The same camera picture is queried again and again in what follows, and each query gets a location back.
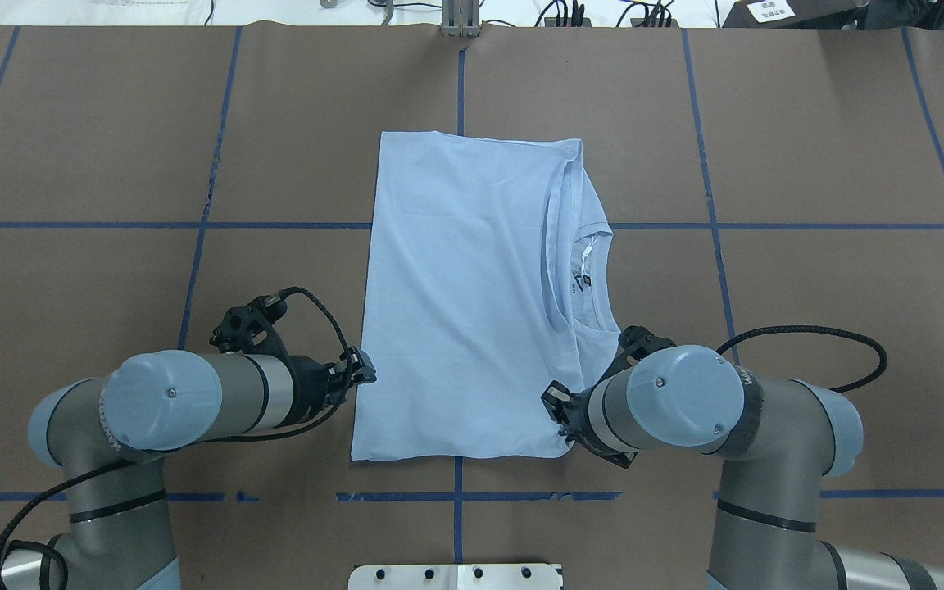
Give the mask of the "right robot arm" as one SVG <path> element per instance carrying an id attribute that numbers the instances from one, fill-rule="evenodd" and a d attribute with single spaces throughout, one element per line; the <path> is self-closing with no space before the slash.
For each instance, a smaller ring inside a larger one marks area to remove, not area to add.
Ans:
<path id="1" fill-rule="evenodd" d="M 723 462 L 709 589 L 944 589 L 944 568 L 819 540 L 821 486 L 863 448 L 841 393 L 758 376 L 701 345 L 634 345 L 584 391 L 541 396 L 569 442 L 619 467 L 660 447 Z"/>

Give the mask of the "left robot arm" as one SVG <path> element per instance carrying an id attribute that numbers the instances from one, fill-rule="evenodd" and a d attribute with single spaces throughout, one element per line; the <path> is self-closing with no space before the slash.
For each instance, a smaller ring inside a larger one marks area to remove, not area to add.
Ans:
<path id="1" fill-rule="evenodd" d="M 0 589 L 179 589 L 164 481 L 169 453 L 266 442 L 317 426 L 375 381 L 352 347 L 334 363 L 266 354 L 146 352 L 45 397 L 29 445 L 63 483 L 0 534 Z"/>

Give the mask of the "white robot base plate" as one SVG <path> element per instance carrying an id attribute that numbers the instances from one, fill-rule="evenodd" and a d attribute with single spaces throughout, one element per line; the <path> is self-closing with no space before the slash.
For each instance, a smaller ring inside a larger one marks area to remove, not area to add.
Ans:
<path id="1" fill-rule="evenodd" d="M 548 563 L 359 566 L 348 589 L 563 589 L 561 565 Z"/>

